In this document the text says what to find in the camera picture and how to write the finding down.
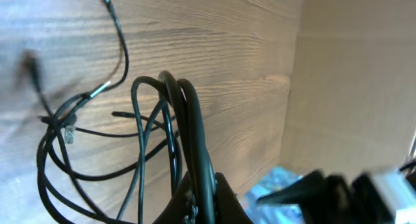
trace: black plug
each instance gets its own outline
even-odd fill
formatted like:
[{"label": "black plug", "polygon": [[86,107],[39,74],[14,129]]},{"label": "black plug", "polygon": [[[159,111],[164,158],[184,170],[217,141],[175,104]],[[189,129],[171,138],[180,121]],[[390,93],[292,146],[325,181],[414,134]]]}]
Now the black plug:
[{"label": "black plug", "polygon": [[34,51],[26,50],[22,56],[23,69],[31,76],[31,81],[37,93],[42,92],[42,79],[38,56]]},{"label": "black plug", "polygon": [[123,117],[123,118],[135,118],[134,113],[122,112],[122,111],[113,111],[111,113],[114,117]]},{"label": "black plug", "polygon": [[[45,123],[47,125],[52,125],[52,117],[50,116],[38,116],[38,118],[40,119],[40,121],[42,123]],[[61,126],[62,128],[65,128],[68,125],[74,126],[75,123],[77,122],[77,116],[75,114],[72,114],[70,116],[67,117],[68,120],[65,123],[65,125]]]}]

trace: wooden panel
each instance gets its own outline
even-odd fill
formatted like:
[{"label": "wooden panel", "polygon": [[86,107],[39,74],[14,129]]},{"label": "wooden panel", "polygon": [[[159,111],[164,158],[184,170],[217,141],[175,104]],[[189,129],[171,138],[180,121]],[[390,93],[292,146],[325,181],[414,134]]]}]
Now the wooden panel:
[{"label": "wooden panel", "polygon": [[305,0],[281,162],[350,179],[399,166],[416,128],[414,0]]},{"label": "wooden panel", "polygon": [[[112,118],[132,111],[135,77],[157,77],[162,70],[196,87],[207,146],[216,171],[244,193],[275,163],[280,151],[294,45],[302,0],[113,0],[129,48],[124,85],[100,95],[78,113],[79,127],[135,132],[134,121]],[[26,80],[16,84],[24,49],[42,59],[45,93],[53,108],[89,90],[119,59],[115,28],[101,0],[0,0],[0,222],[49,223],[36,187],[35,152],[46,126]],[[118,73],[114,80],[120,78]],[[139,89],[148,115],[157,94]],[[148,150],[163,138],[152,134]],[[73,167],[99,175],[137,159],[138,141],[100,138],[77,132],[68,147]],[[49,160],[47,175],[72,201],[84,205],[72,184]],[[82,182],[93,200],[115,217],[131,173],[105,182]],[[146,164],[144,221],[152,222],[170,198],[168,155],[163,150]],[[137,194],[125,213],[136,221]],[[87,220],[64,205],[76,222]]]}]

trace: cable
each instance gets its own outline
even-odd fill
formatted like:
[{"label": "cable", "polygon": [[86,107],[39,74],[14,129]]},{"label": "cable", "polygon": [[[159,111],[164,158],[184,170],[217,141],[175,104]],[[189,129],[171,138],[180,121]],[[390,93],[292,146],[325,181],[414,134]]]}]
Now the cable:
[{"label": "cable", "polygon": [[[112,115],[114,117],[134,118],[137,126],[137,133],[130,134],[113,134],[107,132],[98,132],[80,127],[75,127],[76,131],[93,134],[96,136],[111,137],[111,138],[128,138],[138,137],[139,142],[139,154],[138,160],[123,169],[114,171],[105,175],[84,175],[78,173],[72,169],[70,158],[66,150],[65,140],[62,136],[61,130],[71,125],[74,126],[77,121],[76,112],[84,107],[89,101],[101,92],[107,92],[121,85],[127,78],[129,71],[129,55],[127,51],[127,45],[125,42],[124,34],[118,21],[118,17],[115,13],[111,0],[104,0],[107,10],[111,18],[113,19],[114,26],[116,27],[120,44],[125,56],[125,67],[121,79],[114,84],[107,81],[94,88],[91,92],[80,93],[74,95],[65,101],[54,113],[47,103],[45,95],[42,93],[42,85],[40,79],[39,63],[33,54],[27,57],[27,61],[24,64],[30,71],[32,77],[32,83],[34,89],[38,95],[38,98],[47,112],[47,116],[40,116],[40,120],[47,125],[46,132],[39,142],[38,150],[36,153],[36,164],[38,166],[37,185],[38,192],[42,203],[46,210],[51,214],[51,217],[58,223],[71,223],[66,219],[52,204],[48,190],[50,194],[54,195],[61,203],[79,212],[82,215],[90,217],[92,219],[102,221],[104,223],[128,223],[122,221],[121,218],[128,202],[131,199],[136,183],[138,181],[138,223],[143,222],[143,195],[144,195],[144,175],[145,175],[145,162],[155,156],[164,146],[168,148],[168,155],[170,161],[170,179],[171,179],[171,193],[175,194],[182,179],[182,156],[180,144],[177,138],[181,137],[181,143],[183,147],[183,154],[185,156],[185,162],[188,167],[190,176],[190,190],[195,199],[184,200],[188,208],[192,208],[193,211],[197,211],[200,214],[193,212],[193,216],[188,217],[191,222],[198,221],[198,223],[214,223],[214,195],[216,194],[215,175],[213,172],[213,166],[211,159],[209,158],[208,151],[205,146],[205,136],[203,132],[202,114],[199,106],[198,96],[196,91],[187,80],[176,81],[174,77],[167,71],[163,71],[160,75],[160,81],[151,77],[138,77],[134,80],[131,87],[131,102],[133,105],[134,113],[129,112],[117,112],[114,111]],[[110,74],[108,79],[117,72],[116,69]],[[149,117],[141,116],[140,109],[137,101],[137,90],[140,84],[148,84],[155,88],[159,94],[159,102],[154,107]],[[174,115],[170,116],[168,104],[172,106]],[[162,112],[163,123],[156,120],[159,112]],[[172,121],[177,120],[178,131],[173,132]],[[145,128],[143,129],[142,120],[147,121]],[[145,155],[148,140],[151,132],[157,129],[162,129],[166,138],[153,148],[148,154]],[[62,159],[58,157],[54,148],[53,142],[58,140],[58,146],[62,153]],[[77,204],[71,202],[60,194],[50,183],[45,174],[45,163],[47,156],[50,156],[52,161],[61,169],[64,173],[70,176],[70,179],[78,191],[80,196],[84,199],[86,204],[90,207],[87,210]],[[129,189],[125,195],[123,203],[120,207],[116,219],[109,218],[100,208],[87,196],[78,180],[84,181],[103,181],[108,179],[115,179],[121,175],[124,175],[130,171],[134,171]]]},{"label": "cable", "polygon": [[[120,40],[120,43],[122,44],[123,51],[124,51],[124,64],[125,64],[122,78],[118,82],[116,82],[115,84],[106,87],[104,92],[107,92],[107,91],[110,91],[114,88],[117,88],[127,78],[127,74],[129,73],[129,53],[128,53],[128,50],[127,50],[127,45],[126,45],[126,42],[125,42],[122,26],[120,25],[120,22],[118,21],[118,17],[117,17],[116,11],[114,9],[114,6],[112,5],[111,0],[104,0],[104,2],[105,2],[105,5],[107,7],[107,10],[109,11],[110,16],[111,16],[111,18],[114,22],[114,26],[116,27],[117,35],[118,35],[118,38]],[[115,71],[114,71],[114,73],[112,73],[110,75],[109,78],[111,78],[115,74]]]},{"label": "cable", "polygon": [[141,122],[141,118],[140,118],[140,112],[138,110],[138,105],[137,105],[137,97],[133,97],[134,91],[132,88],[132,100],[135,100],[135,102],[133,102],[133,108],[135,109],[135,112],[137,114],[137,126],[138,126],[138,132],[139,132],[139,144],[140,144],[140,152],[139,152],[139,158],[137,161],[137,166],[135,169],[135,174],[133,175],[133,179],[131,181],[130,187],[127,191],[127,195],[124,198],[123,204],[120,208],[120,210],[118,211],[117,214],[117,219],[121,219],[124,213],[125,208],[127,207],[127,204],[131,198],[131,195],[133,194],[133,190],[136,186],[136,182],[137,182],[137,177],[140,174],[140,184],[139,184],[139,194],[140,194],[140,190],[143,193],[143,189],[144,189],[144,151],[146,150],[146,145],[148,143],[148,139],[150,136],[150,127],[153,125],[154,119],[156,118],[157,114],[161,111],[162,107],[164,105],[166,105],[166,101],[159,101],[155,108],[153,109],[153,111],[150,114],[149,117],[149,121],[146,123],[146,130],[143,133],[143,126],[142,126],[142,122]]},{"label": "cable", "polygon": [[413,169],[416,167],[416,159],[409,161],[408,163],[404,164],[399,170],[405,171],[407,169]]}]

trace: cardboard surface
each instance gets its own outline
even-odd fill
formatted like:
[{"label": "cardboard surface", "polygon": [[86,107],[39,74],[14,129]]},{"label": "cardboard surface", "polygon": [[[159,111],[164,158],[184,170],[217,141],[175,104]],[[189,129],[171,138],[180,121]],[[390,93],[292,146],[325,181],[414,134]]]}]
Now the cardboard surface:
[{"label": "cardboard surface", "polygon": [[416,125],[414,0],[304,0],[280,162],[400,165]]}]

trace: cable bundle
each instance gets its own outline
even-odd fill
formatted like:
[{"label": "cable bundle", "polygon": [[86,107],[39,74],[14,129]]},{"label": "cable bundle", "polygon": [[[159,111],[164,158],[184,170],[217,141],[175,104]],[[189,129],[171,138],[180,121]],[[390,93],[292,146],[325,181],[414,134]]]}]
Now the cable bundle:
[{"label": "cable bundle", "polygon": [[[68,152],[66,150],[64,137],[61,134],[61,129],[66,128],[68,125],[72,126],[76,121],[76,111],[84,107],[89,101],[91,101],[96,95],[101,92],[107,92],[121,85],[127,77],[129,70],[129,56],[127,52],[127,46],[123,36],[122,28],[118,22],[118,18],[112,6],[111,0],[104,0],[107,8],[110,12],[114,24],[116,26],[120,43],[123,48],[125,56],[125,68],[122,78],[115,84],[110,85],[110,82],[99,85],[91,92],[80,93],[74,95],[64,104],[62,104],[56,112],[52,112],[49,107],[46,98],[42,93],[42,87],[40,84],[38,64],[35,58],[29,57],[26,66],[31,71],[32,82],[36,93],[40,98],[47,116],[41,117],[42,122],[47,124],[47,130],[40,140],[37,154],[36,163],[38,166],[38,191],[40,198],[51,214],[53,219],[59,223],[71,223],[66,219],[51,203],[47,190],[50,191],[60,202],[64,203],[68,207],[75,211],[88,216],[92,219],[102,221],[105,223],[127,223],[122,221],[124,210],[133,194],[133,190],[138,181],[139,193],[138,193],[138,222],[142,223],[143,216],[143,193],[144,193],[144,172],[145,162],[156,155],[164,146],[168,146],[169,160],[170,160],[170,177],[172,195],[181,183],[182,179],[182,158],[179,142],[177,138],[181,137],[181,143],[183,147],[183,153],[188,167],[188,172],[191,180],[191,190],[196,198],[196,204],[199,207],[198,217],[204,220],[206,223],[214,223],[214,202],[213,195],[215,194],[215,175],[211,160],[209,158],[207,149],[205,147],[205,135],[203,130],[202,115],[199,106],[198,96],[193,85],[185,79],[175,80],[173,76],[164,71],[159,75],[159,81],[151,77],[138,77],[133,82],[131,87],[131,101],[133,104],[134,113],[127,112],[113,112],[113,116],[135,118],[138,132],[132,134],[109,134],[103,132],[91,131],[88,129],[82,129],[75,127],[75,130],[95,134],[104,137],[113,138],[126,138],[126,137],[138,137],[140,153],[137,162],[127,166],[119,171],[115,171],[106,175],[90,176],[83,175],[74,171],[71,167]],[[137,89],[140,84],[147,84],[155,88],[159,93],[159,102],[156,104],[151,115],[149,117],[141,116],[137,101]],[[168,105],[171,105],[174,109],[175,115],[172,117]],[[164,123],[156,121],[156,117],[159,112],[163,114]],[[176,118],[178,131],[173,132],[172,121]],[[146,126],[143,128],[142,120],[147,121]],[[157,129],[162,129],[166,133],[166,139],[164,139],[158,146],[156,146],[151,152],[145,155],[146,146],[150,133]],[[53,141],[57,138],[60,151],[62,152],[63,162],[57,156],[54,148]],[[70,176],[70,179],[79,192],[80,196],[85,200],[87,205],[91,208],[91,211],[86,210],[77,204],[71,202],[64,196],[62,196],[49,182],[45,175],[45,162],[47,156],[50,156],[52,161],[65,173]],[[89,196],[81,188],[78,180],[85,181],[102,181],[107,179],[113,179],[125,173],[134,170],[133,179],[120,207],[117,217],[108,217],[99,207],[89,198]]]}]

